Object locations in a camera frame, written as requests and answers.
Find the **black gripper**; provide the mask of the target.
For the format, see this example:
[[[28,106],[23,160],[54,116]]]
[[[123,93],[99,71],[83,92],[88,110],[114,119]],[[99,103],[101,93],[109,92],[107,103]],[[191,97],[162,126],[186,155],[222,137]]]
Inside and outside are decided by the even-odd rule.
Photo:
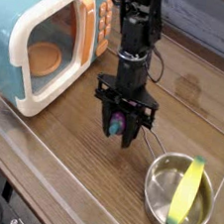
[[[149,55],[131,55],[119,51],[119,63],[116,75],[98,76],[95,96],[102,102],[102,128],[109,137],[111,116],[114,112],[122,112],[126,119],[123,132],[122,148],[128,148],[137,137],[140,126],[151,129],[159,103],[148,92]]]

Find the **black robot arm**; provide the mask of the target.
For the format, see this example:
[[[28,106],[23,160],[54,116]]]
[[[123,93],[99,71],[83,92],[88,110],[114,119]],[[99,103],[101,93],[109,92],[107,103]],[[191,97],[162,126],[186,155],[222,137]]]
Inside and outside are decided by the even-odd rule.
[[[148,92],[152,54],[162,35],[162,0],[115,0],[120,8],[120,48],[116,75],[99,73],[95,97],[102,104],[103,133],[121,136],[121,147],[152,128],[159,103]]]

